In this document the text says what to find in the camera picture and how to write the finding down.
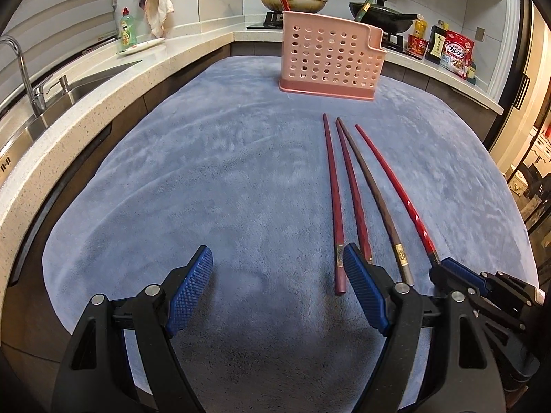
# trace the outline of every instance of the door handle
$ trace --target door handle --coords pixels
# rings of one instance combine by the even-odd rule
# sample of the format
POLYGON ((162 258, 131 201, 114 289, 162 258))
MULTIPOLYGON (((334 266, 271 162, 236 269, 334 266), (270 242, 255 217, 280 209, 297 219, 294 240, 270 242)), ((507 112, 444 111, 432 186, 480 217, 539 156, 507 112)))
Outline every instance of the door handle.
POLYGON ((517 110, 520 110, 522 107, 522 104, 524 104, 524 99, 526 98, 526 94, 528 93, 528 87, 530 85, 530 78, 526 76, 526 74, 522 75, 522 80, 520 83, 519 92, 517 93, 516 98, 514 99, 513 107, 517 110))

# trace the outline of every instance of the red food package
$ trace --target red food package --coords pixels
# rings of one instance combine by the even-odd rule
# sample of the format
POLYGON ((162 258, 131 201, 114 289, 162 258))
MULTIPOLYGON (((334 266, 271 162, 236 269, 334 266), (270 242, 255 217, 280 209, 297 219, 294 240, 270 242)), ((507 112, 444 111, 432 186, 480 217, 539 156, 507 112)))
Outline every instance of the red food package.
POLYGON ((471 39, 457 32, 448 31, 440 64, 463 79, 467 78, 474 46, 475 43, 471 39))

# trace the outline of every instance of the soy sauce bottle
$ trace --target soy sauce bottle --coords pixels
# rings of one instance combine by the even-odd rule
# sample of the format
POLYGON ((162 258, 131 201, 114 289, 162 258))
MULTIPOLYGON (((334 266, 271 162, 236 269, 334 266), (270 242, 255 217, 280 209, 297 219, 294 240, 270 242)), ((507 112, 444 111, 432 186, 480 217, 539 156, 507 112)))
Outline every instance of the soy sauce bottle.
POLYGON ((430 30, 429 46, 426 49, 425 59, 430 60, 436 65, 440 65, 440 60, 442 60, 442 51, 444 51, 448 27, 447 23, 438 20, 438 24, 435 24, 430 30))

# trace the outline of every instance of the blue tablecloth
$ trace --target blue tablecloth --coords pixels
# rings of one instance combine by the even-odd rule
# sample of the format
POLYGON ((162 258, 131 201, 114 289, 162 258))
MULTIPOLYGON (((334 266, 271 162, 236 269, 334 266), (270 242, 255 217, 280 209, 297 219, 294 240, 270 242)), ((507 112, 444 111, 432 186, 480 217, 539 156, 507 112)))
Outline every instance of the blue tablecloth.
MULTIPOLYGON (((330 115, 347 242, 352 201, 334 125, 342 117, 431 294, 429 262, 405 208, 363 139, 371 136, 442 258, 537 283, 523 221, 502 175, 441 100, 382 77, 374 102, 284 93, 280 59, 231 57, 168 98, 109 154, 54 227, 43 255, 52 305, 72 331, 88 299, 134 296, 201 244, 214 272, 172 341, 208 412, 349 412, 383 339, 349 287, 333 295, 333 230, 322 113, 330 115)), ((375 264, 399 280, 359 167, 375 264)), ((428 332, 403 404, 415 400, 428 332)), ((147 380, 130 344, 134 378, 147 380)))

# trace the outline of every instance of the black wok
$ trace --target black wok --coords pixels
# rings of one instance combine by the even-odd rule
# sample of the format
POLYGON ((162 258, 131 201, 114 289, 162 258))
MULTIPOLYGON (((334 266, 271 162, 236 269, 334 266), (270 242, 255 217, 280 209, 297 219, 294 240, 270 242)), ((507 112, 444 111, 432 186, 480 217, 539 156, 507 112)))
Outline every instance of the black wok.
MULTIPOLYGON (((421 15, 416 13, 403 14, 395 11, 394 9, 387 8, 384 6, 385 1, 386 0, 377 0, 376 5, 371 5, 362 18, 362 23, 378 26, 383 31, 390 34, 399 34, 410 29, 414 20, 423 18, 421 15)), ((363 5, 363 3, 348 3, 350 12, 354 17, 363 5)))

